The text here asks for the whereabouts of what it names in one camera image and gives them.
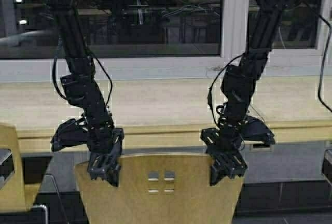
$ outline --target glass pane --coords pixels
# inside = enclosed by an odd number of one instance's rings
[[[223,0],[81,0],[99,58],[219,55]],[[52,58],[59,33],[42,0],[1,0],[0,59]]]
[[[320,11],[323,0],[306,0],[316,11]],[[250,0],[248,16],[248,34],[251,37],[257,22],[259,6]],[[315,48],[319,20],[306,5],[286,10],[281,25],[276,33],[274,49],[308,49]]]

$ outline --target white window frame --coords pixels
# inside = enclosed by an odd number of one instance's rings
[[[332,0],[323,0],[321,14],[328,17]],[[114,80],[206,78],[245,50],[249,0],[224,0],[221,53],[215,57],[150,57],[100,59]],[[315,49],[275,49],[267,67],[319,65],[324,46],[320,24]],[[52,59],[0,60],[0,82],[51,81]],[[65,61],[58,62],[58,77],[68,74]],[[102,72],[96,79],[106,79]]]

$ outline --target wooden chair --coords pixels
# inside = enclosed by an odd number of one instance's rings
[[[151,153],[120,158],[119,187],[91,180],[75,166],[90,224],[231,224],[243,178],[210,186],[212,159],[198,153]]]
[[[29,183],[24,182],[24,177],[28,177],[29,175],[25,175],[24,173],[16,128],[14,126],[0,124],[0,150],[9,150],[11,152],[12,158],[10,160],[13,164],[13,173],[11,176],[8,176],[8,179],[0,188],[0,213],[28,212],[33,208],[41,208],[45,212],[45,223],[48,223],[47,207],[44,205],[34,205],[43,176],[40,176],[39,178],[41,179],[37,181],[33,179]],[[7,162],[4,162],[2,166],[7,166],[10,160],[7,159]]]

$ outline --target black robotic arm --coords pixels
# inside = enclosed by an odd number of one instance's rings
[[[274,135],[259,119],[248,116],[247,111],[255,92],[256,82],[260,79],[268,54],[272,50],[275,34],[280,26],[282,14],[293,9],[303,0],[256,0],[260,6],[258,20],[252,37],[247,42],[246,51],[239,56],[239,66],[226,67],[221,90],[228,101],[217,107],[220,115],[217,128],[204,129],[201,139],[206,143],[206,152],[214,158],[211,166],[211,185],[217,184],[228,176],[243,176],[247,165],[239,153],[241,143],[259,141],[273,145]],[[212,105],[212,87],[208,104]]]
[[[87,47],[78,20],[79,0],[44,0],[58,26],[70,70],[61,77],[65,99],[84,110],[79,120],[70,119],[57,129],[52,151],[87,144],[91,151],[88,172],[117,186],[122,152],[123,129],[115,128],[112,114],[94,80],[94,55]]]

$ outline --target metal chair leg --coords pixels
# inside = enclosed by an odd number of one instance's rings
[[[45,224],[48,224],[48,209],[45,205],[33,205],[32,208],[41,208],[45,213]]]
[[[70,224],[70,222],[68,221],[67,214],[66,214],[66,211],[64,209],[63,203],[62,203],[62,199],[61,199],[61,196],[60,196],[58,184],[57,184],[57,181],[56,181],[55,177],[52,174],[45,174],[45,176],[48,176],[48,177],[51,178],[51,180],[53,182],[53,185],[54,185],[54,188],[56,189],[56,192],[57,192],[57,195],[58,195],[58,199],[60,201],[61,211],[62,211],[62,214],[64,216],[64,220],[65,220],[65,222],[67,224]]]

